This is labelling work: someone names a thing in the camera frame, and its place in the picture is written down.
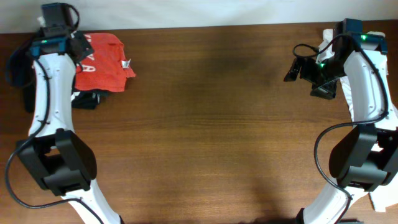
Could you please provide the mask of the orange printed t-shirt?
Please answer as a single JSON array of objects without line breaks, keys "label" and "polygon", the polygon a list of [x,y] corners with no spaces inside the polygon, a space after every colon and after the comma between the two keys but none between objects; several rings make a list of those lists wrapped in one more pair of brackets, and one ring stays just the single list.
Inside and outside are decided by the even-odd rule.
[{"label": "orange printed t-shirt", "polygon": [[75,88],[81,91],[123,92],[126,80],[136,74],[124,53],[124,44],[113,34],[85,34],[94,52],[77,68]]}]

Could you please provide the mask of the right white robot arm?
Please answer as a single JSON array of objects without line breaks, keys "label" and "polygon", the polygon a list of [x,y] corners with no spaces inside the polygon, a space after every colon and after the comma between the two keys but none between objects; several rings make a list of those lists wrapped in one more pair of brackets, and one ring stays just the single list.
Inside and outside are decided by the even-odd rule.
[{"label": "right white robot arm", "polygon": [[326,186],[295,223],[344,223],[358,199],[397,178],[397,115],[387,82],[387,44],[381,32],[364,32],[357,19],[325,30],[311,55],[296,55],[284,80],[304,79],[311,95],[332,100],[341,78],[351,92],[351,131],[332,149]]}]

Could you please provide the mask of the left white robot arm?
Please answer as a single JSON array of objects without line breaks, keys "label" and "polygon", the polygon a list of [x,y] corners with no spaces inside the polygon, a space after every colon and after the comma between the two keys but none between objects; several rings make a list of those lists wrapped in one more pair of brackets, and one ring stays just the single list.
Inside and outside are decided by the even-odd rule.
[{"label": "left white robot arm", "polygon": [[85,223],[122,223],[97,183],[95,155],[72,122],[76,66],[92,53],[84,35],[65,26],[43,28],[33,40],[34,119],[16,154],[39,187],[68,202]]}]

